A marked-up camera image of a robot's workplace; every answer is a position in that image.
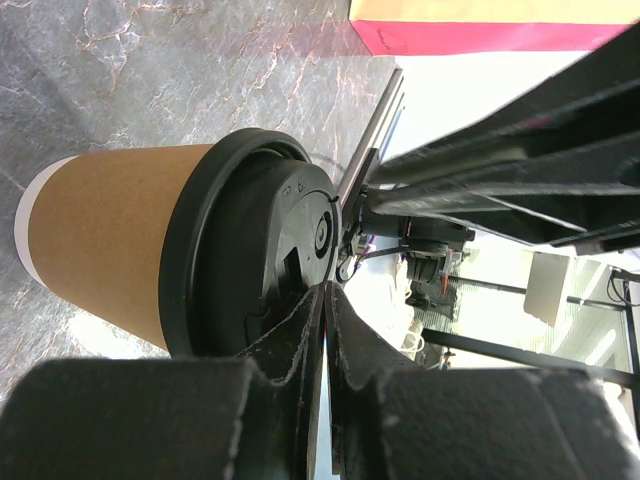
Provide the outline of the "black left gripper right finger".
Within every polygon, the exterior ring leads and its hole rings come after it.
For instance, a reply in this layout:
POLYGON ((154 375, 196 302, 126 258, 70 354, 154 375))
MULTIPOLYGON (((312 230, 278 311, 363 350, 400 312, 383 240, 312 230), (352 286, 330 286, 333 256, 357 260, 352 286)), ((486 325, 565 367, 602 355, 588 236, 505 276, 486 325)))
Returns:
POLYGON ((427 370, 325 288, 332 466, 344 479, 629 479, 633 436, 578 369, 427 370))

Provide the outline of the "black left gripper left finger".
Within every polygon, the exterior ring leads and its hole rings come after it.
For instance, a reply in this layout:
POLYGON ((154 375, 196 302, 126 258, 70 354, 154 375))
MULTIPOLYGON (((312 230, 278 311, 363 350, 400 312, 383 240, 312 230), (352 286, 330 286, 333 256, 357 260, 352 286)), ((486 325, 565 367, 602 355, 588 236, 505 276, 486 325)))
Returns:
POLYGON ((310 479, 324 289, 234 357, 60 359, 1 415, 5 479, 310 479))

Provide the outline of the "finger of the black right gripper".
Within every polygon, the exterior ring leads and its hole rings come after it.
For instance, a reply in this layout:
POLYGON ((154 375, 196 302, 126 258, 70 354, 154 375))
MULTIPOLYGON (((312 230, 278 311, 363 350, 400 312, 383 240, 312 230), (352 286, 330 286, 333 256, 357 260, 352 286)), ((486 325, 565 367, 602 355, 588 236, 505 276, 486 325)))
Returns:
POLYGON ((632 25, 477 123, 385 162, 369 181, 411 185, 638 130, 639 27, 632 25))
POLYGON ((368 202, 380 215, 439 218, 527 245, 625 251, 639 245, 639 158, 507 162, 371 189, 368 202))

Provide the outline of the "brown paper coffee cup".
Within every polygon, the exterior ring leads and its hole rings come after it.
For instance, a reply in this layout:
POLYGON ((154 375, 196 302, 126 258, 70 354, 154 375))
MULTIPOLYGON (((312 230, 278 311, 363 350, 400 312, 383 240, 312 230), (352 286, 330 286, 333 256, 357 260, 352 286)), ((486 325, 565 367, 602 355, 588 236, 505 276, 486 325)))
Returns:
POLYGON ((14 241, 29 275, 65 301, 159 347, 159 269, 176 202, 210 145, 67 157, 24 190, 14 241))

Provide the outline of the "black plastic cup lid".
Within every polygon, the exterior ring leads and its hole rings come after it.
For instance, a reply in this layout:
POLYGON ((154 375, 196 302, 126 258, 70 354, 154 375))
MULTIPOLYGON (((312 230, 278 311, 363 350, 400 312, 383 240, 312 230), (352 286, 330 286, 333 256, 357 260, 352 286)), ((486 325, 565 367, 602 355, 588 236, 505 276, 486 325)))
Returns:
POLYGON ((246 128, 211 147, 182 188, 159 269, 174 357, 236 355, 333 273, 335 187, 293 137, 246 128))

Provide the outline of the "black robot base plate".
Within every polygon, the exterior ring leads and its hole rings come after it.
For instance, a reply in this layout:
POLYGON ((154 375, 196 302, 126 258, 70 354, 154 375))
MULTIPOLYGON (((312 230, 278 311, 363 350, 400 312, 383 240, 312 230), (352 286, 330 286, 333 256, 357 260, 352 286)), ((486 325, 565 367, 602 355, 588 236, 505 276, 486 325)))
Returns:
POLYGON ((367 205, 368 177, 383 160, 404 109, 404 97, 404 72, 396 68, 339 182, 342 227, 336 278, 341 282, 350 279, 366 260, 399 255, 407 261, 410 280, 430 283, 447 276, 452 255, 475 238, 472 230, 446 220, 419 218, 414 214, 385 216, 374 213, 367 205), (358 254, 358 242, 370 236, 396 239, 399 245, 358 254))

